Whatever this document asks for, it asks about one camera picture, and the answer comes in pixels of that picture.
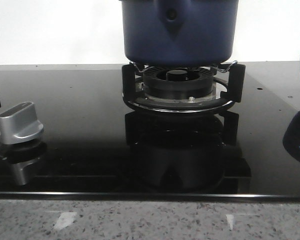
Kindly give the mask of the black pot support grate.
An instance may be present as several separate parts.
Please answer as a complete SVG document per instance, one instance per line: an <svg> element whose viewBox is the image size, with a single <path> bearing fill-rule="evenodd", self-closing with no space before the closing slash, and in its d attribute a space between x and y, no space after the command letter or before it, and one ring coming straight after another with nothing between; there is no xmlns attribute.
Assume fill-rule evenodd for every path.
<svg viewBox="0 0 300 240"><path fill-rule="evenodd" d="M130 62L121 68L123 102L135 111L176 115L216 113L241 102L245 70L237 61L208 67L161 67L161 68L204 68L213 73L212 91L204 97L166 99L145 92L143 73L160 66L144 66Z"/></svg>

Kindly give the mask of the blue cooking pot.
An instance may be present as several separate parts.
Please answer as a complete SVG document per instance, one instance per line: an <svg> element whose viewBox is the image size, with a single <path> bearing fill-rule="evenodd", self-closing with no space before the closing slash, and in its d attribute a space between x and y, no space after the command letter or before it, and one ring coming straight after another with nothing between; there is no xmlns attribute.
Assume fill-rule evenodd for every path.
<svg viewBox="0 0 300 240"><path fill-rule="evenodd" d="M201 67L233 52L237 0L123 0L125 56L155 67Z"/></svg>

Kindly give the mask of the black glass cooktop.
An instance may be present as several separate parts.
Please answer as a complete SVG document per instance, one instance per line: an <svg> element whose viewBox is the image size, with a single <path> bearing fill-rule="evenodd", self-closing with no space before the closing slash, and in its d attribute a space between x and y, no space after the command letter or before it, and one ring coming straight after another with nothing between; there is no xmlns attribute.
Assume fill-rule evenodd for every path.
<svg viewBox="0 0 300 240"><path fill-rule="evenodd" d="M136 112L120 66L0 68L0 114L33 102L44 130L0 142L0 199L300 200L300 112L246 75L227 111Z"/></svg>

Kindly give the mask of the silver stove knob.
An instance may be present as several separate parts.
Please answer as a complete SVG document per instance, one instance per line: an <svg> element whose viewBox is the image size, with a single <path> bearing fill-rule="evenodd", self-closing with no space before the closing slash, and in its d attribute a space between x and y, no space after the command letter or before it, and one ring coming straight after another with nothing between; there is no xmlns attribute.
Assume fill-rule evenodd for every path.
<svg viewBox="0 0 300 240"><path fill-rule="evenodd" d="M31 101L19 103L0 113L0 142L14 145L38 139L44 125L38 120L35 104Z"/></svg>

